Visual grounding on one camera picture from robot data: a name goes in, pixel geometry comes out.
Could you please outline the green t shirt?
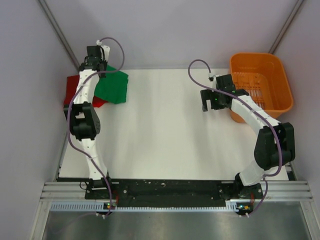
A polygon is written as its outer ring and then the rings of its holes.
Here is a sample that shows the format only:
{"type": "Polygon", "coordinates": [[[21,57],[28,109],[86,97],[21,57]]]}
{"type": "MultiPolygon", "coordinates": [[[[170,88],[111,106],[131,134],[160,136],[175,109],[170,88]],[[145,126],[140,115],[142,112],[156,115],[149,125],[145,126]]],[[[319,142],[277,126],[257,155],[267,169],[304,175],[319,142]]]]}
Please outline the green t shirt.
{"type": "Polygon", "coordinates": [[[128,82],[129,75],[122,71],[107,73],[104,78],[99,79],[95,87],[92,105],[99,108],[105,103],[125,103],[127,101],[128,82]]]}

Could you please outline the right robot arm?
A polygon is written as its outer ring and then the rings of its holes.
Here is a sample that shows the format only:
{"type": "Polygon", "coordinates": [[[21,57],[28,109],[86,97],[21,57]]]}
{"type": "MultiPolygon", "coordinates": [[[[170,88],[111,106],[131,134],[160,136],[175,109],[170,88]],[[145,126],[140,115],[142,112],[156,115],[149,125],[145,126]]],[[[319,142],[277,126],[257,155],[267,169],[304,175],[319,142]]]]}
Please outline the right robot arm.
{"type": "Polygon", "coordinates": [[[231,74],[209,73],[208,79],[212,82],[212,87],[200,92],[202,110],[208,111],[208,102],[213,110],[230,109],[257,136],[253,160],[236,174],[233,182],[234,194],[245,198],[264,177],[275,177],[282,166],[295,159],[294,127],[289,122],[281,123],[271,117],[254,102],[245,89],[237,89],[231,74]]]}

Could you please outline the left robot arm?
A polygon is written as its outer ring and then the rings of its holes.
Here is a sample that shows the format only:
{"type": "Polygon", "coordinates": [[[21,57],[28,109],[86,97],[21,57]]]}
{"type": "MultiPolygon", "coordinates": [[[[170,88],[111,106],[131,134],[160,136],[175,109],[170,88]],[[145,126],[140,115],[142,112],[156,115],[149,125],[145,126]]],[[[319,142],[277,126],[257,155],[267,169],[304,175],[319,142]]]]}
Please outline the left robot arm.
{"type": "Polygon", "coordinates": [[[70,103],[64,105],[68,125],[69,145],[85,156],[88,169],[88,188],[95,189],[102,198],[109,198],[114,191],[106,181],[108,169],[100,159],[97,135],[101,122],[93,106],[96,85],[105,76],[110,48],[97,41],[86,47],[87,56],[79,67],[79,80],[70,103]]]}

